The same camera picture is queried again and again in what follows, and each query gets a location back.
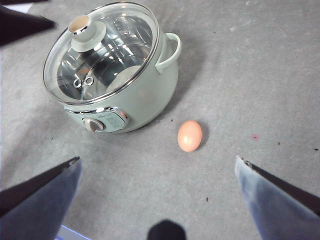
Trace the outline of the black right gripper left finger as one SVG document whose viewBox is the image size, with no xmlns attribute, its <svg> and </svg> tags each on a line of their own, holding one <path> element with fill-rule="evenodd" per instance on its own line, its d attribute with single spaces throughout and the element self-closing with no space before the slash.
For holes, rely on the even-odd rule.
<svg viewBox="0 0 320 240">
<path fill-rule="evenodd" d="M 82 174 L 73 157 L 0 192 L 2 240 L 54 240 L 76 194 Z"/>
</svg>

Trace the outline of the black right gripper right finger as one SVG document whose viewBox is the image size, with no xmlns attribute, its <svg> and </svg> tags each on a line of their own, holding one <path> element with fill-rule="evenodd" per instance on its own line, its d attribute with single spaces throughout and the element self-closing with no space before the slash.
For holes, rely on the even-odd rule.
<svg viewBox="0 0 320 240">
<path fill-rule="evenodd" d="M 263 240 L 318 240 L 320 198 L 237 156 L 235 175 Z"/>
</svg>

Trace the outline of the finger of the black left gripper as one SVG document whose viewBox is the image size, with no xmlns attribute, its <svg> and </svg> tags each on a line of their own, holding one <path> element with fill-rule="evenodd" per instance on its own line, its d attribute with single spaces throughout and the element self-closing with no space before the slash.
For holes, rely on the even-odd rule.
<svg viewBox="0 0 320 240">
<path fill-rule="evenodd" d="M 0 6 L 1 47 L 39 32 L 53 29 L 55 26 L 56 23 L 48 18 Z"/>
</svg>

